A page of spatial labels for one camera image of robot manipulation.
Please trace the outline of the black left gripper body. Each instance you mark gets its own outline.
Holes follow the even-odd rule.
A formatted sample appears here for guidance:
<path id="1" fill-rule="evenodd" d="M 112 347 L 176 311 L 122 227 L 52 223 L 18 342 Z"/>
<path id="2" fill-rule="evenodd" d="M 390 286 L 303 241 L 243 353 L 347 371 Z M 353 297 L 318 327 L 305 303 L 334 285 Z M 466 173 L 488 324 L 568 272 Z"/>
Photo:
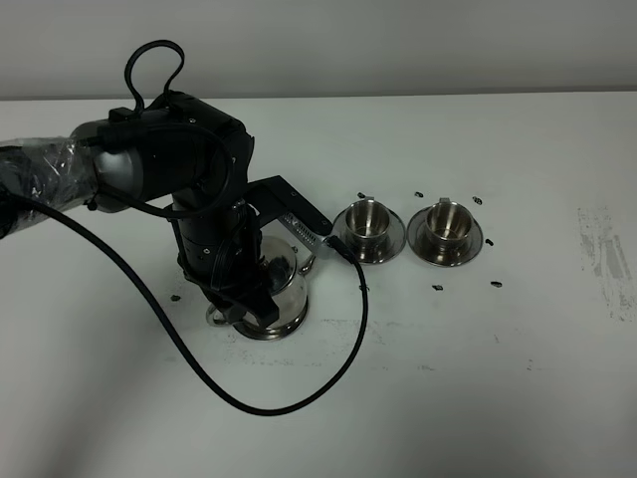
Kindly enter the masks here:
<path id="1" fill-rule="evenodd" d="M 242 252 L 213 250 L 210 254 L 181 253 L 185 278 L 197 285 L 208 301 L 216 307 L 224 303 L 242 306 L 252 293 L 271 293 L 268 281 L 254 258 L 246 260 Z"/>

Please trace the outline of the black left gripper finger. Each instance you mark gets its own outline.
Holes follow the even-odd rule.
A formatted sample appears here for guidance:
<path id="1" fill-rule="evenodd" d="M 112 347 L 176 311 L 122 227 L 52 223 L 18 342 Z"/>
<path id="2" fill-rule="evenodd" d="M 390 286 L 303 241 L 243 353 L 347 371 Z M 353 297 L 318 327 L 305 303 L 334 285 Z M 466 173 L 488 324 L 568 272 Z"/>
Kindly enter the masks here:
<path id="1" fill-rule="evenodd" d="M 224 303 L 216 310 L 217 325 L 234 325 L 241 323 L 245 317 L 245 309 L 237 304 Z"/>
<path id="2" fill-rule="evenodd" d="M 246 321 L 258 329 L 267 329 L 279 319 L 279 308 L 269 293 L 252 293 L 244 305 Z"/>

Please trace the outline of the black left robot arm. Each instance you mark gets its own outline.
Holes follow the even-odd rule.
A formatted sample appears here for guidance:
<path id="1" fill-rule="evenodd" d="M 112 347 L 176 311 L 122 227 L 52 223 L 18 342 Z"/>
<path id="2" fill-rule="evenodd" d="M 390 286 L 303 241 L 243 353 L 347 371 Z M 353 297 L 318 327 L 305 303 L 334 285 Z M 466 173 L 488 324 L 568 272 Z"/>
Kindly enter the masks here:
<path id="1" fill-rule="evenodd" d="M 172 91 L 150 105 L 114 109 L 66 137 L 5 141 L 1 232 L 82 205 L 165 219 L 185 278 L 229 323 L 251 317 L 267 327 L 280 311 L 248 181 L 253 150 L 239 120 Z"/>

